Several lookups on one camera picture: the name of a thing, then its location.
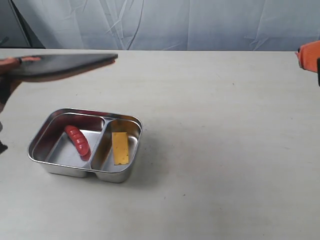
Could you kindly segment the red toy sausage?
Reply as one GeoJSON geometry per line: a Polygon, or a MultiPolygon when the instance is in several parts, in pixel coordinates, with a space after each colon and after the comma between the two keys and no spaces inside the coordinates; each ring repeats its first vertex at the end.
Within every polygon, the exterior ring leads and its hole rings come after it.
{"type": "Polygon", "coordinates": [[[83,161],[88,161],[91,156],[91,149],[89,142],[85,135],[75,126],[67,125],[64,127],[64,132],[67,134],[69,139],[72,141],[78,154],[83,161]]]}

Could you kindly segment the smoked transparent plastic lid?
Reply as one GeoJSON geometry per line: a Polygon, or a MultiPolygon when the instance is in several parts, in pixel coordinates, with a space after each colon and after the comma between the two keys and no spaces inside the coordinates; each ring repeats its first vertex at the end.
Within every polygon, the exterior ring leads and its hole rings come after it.
{"type": "Polygon", "coordinates": [[[73,77],[115,62],[116,53],[77,53],[34,55],[37,61],[23,62],[7,73],[12,80],[49,82],[73,77]]]}

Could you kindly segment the white backdrop curtain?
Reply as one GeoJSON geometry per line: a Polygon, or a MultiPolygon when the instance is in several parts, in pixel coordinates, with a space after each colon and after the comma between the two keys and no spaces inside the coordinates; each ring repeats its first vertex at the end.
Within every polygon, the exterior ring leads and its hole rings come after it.
{"type": "Polygon", "coordinates": [[[47,49],[296,51],[320,38],[317,0],[16,0],[47,49]]]}

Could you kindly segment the stainless steel lunch box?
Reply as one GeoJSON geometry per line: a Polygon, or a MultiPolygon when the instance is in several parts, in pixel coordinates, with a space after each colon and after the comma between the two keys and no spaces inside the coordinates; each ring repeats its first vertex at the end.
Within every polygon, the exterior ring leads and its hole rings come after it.
{"type": "Polygon", "coordinates": [[[86,109],[62,108],[45,120],[27,149],[28,157],[48,173],[85,178],[93,173],[101,181],[122,183],[128,179],[135,163],[143,125],[139,119],[86,109]],[[88,141],[89,152],[79,155],[65,132],[71,125],[88,141]],[[112,136],[126,133],[128,163],[116,164],[112,136]]]}

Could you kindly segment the yellow toy cheese wedge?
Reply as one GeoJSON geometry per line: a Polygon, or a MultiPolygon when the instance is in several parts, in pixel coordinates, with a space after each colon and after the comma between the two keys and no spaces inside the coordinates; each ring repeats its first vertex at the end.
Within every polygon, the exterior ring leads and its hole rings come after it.
{"type": "Polygon", "coordinates": [[[115,166],[129,163],[129,138],[126,132],[112,133],[112,151],[115,166]]]}

